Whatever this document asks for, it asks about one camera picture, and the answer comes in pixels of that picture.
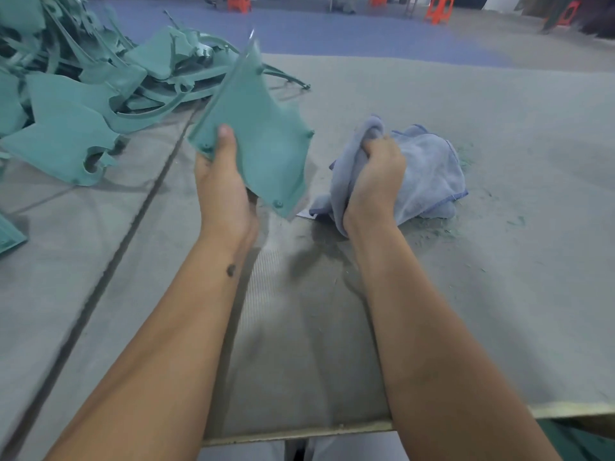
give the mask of blue cloth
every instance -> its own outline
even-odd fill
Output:
[[[384,135],[380,117],[370,116],[354,133],[340,158],[329,167],[333,170],[329,194],[316,198],[311,215],[328,214],[340,233],[348,236],[342,220],[358,174],[367,164],[361,148],[364,139]],[[412,125],[403,133],[393,131],[391,137],[406,158],[406,172],[397,194],[394,216],[397,225],[413,217],[450,218],[455,216],[453,201],[465,197],[465,178],[457,152],[446,139],[431,134],[421,125]]]

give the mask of cutting table surface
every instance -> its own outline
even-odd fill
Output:
[[[469,196],[452,220],[404,224],[406,239],[536,416],[612,411],[612,75],[382,58],[265,61],[312,84],[303,93],[272,83],[316,130],[306,165],[311,198],[327,191],[328,165],[371,113],[389,130],[420,123],[455,145]],[[193,152],[182,144],[20,459],[42,458],[196,239]],[[124,195],[116,196],[121,204]],[[259,215],[261,235],[223,346],[206,442],[390,427],[348,241],[330,224],[288,222],[265,207]]]

